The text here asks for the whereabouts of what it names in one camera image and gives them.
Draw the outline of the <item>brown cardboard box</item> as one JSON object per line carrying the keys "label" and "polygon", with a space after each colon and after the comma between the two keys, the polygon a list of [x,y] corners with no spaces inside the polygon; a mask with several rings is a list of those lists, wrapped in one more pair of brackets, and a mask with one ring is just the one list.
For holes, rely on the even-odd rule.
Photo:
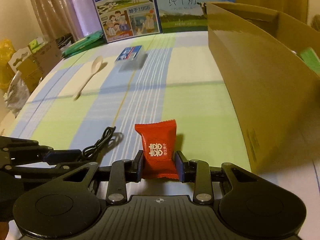
{"label": "brown cardboard box", "polygon": [[319,32],[283,12],[207,3],[208,40],[255,173],[319,161],[319,74],[299,57]]}

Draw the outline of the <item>blue illustrated milk carton box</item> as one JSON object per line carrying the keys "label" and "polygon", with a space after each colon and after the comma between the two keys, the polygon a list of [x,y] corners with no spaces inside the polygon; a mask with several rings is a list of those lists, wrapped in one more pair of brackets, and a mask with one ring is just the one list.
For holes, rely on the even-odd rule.
{"label": "blue illustrated milk carton box", "polygon": [[162,32],[156,0],[93,0],[107,43]]}

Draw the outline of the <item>white plastic spoon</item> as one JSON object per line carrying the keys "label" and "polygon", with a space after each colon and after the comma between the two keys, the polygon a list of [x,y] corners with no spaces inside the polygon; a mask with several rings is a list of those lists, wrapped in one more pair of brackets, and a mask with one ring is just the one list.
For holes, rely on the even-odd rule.
{"label": "white plastic spoon", "polygon": [[99,71],[102,70],[102,64],[103,64],[103,57],[102,56],[98,56],[92,63],[91,65],[91,73],[88,76],[88,78],[85,80],[85,82],[79,87],[79,89],[76,91],[76,93],[73,95],[73,100],[77,100],[80,95],[82,90],[86,87],[86,85],[89,83],[89,81],[91,80],[91,78],[93,76],[95,76],[95,74],[97,74]]}

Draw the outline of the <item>yellow plastic bag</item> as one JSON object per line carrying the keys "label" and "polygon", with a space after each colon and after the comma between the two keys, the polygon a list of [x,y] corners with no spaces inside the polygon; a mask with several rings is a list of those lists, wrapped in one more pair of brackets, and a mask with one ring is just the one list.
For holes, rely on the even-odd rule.
{"label": "yellow plastic bag", "polygon": [[16,53],[12,42],[9,39],[3,39],[0,43],[0,88],[6,92],[9,88],[15,72],[9,65],[13,54]]}

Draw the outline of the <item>green wet wipes pack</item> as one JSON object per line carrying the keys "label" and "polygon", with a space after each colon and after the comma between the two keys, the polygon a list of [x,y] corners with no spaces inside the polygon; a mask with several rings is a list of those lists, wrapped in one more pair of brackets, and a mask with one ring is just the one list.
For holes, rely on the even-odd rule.
{"label": "green wet wipes pack", "polygon": [[81,52],[90,50],[105,44],[106,40],[102,30],[89,34],[84,38],[76,41],[62,52],[62,58],[67,59]]}

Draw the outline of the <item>red candy packet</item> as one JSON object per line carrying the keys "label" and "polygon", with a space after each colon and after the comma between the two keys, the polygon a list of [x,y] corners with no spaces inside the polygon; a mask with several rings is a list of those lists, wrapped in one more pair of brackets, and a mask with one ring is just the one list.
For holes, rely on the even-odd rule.
{"label": "red candy packet", "polygon": [[142,137],[144,168],[142,178],[178,179],[173,153],[176,141],[176,121],[136,124],[135,130]]}

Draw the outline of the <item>purple curtain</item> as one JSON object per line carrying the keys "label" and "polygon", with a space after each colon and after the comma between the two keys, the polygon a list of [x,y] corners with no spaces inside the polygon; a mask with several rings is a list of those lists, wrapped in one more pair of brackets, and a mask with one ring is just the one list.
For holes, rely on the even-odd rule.
{"label": "purple curtain", "polygon": [[43,35],[75,40],[101,30],[93,0],[30,0]]}

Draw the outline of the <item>clear box blue label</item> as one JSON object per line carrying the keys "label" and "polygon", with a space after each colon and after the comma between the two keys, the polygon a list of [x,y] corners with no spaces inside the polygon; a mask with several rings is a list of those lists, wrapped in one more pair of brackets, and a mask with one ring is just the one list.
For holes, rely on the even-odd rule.
{"label": "clear box blue label", "polygon": [[126,47],[115,60],[115,66],[120,72],[141,69],[147,58],[142,45]]}

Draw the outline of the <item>white plastic bag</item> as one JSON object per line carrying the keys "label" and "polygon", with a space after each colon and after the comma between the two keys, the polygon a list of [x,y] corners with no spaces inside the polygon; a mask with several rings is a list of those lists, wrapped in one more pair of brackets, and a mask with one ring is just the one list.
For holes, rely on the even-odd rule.
{"label": "white plastic bag", "polygon": [[30,96],[29,89],[18,70],[13,77],[7,92],[4,94],[5,106],[17,117]]}

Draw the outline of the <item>checked tablecloth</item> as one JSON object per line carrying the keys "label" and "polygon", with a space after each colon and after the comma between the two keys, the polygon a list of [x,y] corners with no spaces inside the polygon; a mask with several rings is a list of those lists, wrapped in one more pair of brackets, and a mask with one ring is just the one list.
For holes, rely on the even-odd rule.
{"label": "checked tablecloth", "polygon": [[[141,69],[120,72],[115,60],[126,47],[142,45]],[[102,70],[80,97],[73,95],[103,57]],[[142,148],[135,124],[174,119],[177,148],[212,166],[231,162],[249,169],[233,104],[208,47],[205,31],[159,34],[120,41],[60,61],[35,89],[17,117],[1,123],[1,134],[34,139],[55,149],[83,149],[108,126],[118,141],[100,163],[131,159]]]}

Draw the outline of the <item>light blue milk gift box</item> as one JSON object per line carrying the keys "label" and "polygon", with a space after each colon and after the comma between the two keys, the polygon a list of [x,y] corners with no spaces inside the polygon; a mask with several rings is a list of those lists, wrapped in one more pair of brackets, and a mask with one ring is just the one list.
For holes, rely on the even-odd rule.
{"label": "light blue milk gift box", "polygon": [[207,30],[207,2],[235,0],[156,0],[163,33]]}

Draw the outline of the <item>green small box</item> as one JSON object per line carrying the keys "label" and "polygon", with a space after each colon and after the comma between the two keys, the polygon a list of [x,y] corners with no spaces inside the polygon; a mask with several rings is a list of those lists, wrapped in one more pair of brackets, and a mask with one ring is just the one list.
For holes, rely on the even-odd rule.
{"label": "green small box", "polygon": [[316,52],[311,48],[305,48],[299,53],[302,61],[317,75],[320,75],[320,59]]}

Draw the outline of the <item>brown cardboard boxes pile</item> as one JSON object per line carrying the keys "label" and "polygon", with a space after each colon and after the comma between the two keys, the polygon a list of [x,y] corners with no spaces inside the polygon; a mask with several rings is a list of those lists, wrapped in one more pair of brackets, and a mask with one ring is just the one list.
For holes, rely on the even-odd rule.
{"label": "brown cardboard boxes pile", "polygon": [[61,50],[57,42],[52,40],[40,49],[31,52],[29,47],[19,49],[9,61],[9,66],[16,73],[21,72],[21,78],[32,93],[50,71],[60,62]]}

